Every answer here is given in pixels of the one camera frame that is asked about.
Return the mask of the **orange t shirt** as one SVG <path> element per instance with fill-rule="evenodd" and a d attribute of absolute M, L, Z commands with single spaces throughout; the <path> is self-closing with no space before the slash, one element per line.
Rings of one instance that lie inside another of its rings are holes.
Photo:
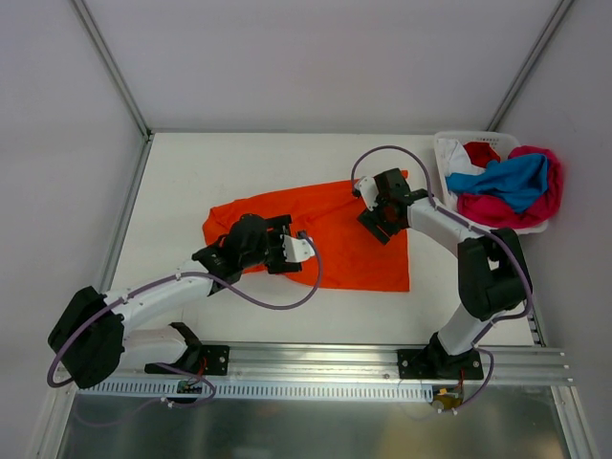
<path fill-rule="evenodd" d="M 210 244 L 229 232 L 239 217 L 289 214 L 291 228 L 314 240 L 323 262 L 325 289 L 384 293 L 410 291 L 409 239 L 405 229 L 382 244 L 359 221 L 363 201 L 349 181 L 271 191 L 213 207 L 202 226 Z"/>

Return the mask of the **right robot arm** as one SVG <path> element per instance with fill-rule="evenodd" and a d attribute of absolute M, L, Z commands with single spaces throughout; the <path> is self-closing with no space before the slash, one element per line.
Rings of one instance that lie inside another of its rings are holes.
<path fill-rule="evenodd" d="M 469 224 L 427 190 L 411 189 L 397 168 L 359 179 L 353 194 L 365 203 L 359 222 L 382 244 L 412 229 L 457 260 L 460 304 L 424 348 L 398 350 L 400 378 L 481 380 L 478 342 L 497 319 L 526 303 L 533 292 L 516 232 Z"/>

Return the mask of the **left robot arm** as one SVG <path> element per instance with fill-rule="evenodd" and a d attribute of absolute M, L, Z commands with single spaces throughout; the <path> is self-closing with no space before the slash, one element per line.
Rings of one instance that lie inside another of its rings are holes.
<path fill-rule="evenodd" d="M 92 387 L 119 368 L 126 338 L 148 320 L 230 288 L 255 266 L 280 273 L 290 265 L 284 242 L 291 224 L 288 214 L 245 214 L 173 273 L 114 292 L 100 293 L 92 286 L 78 290 L 48 337 L 55 357 L 47 384 Z"/>

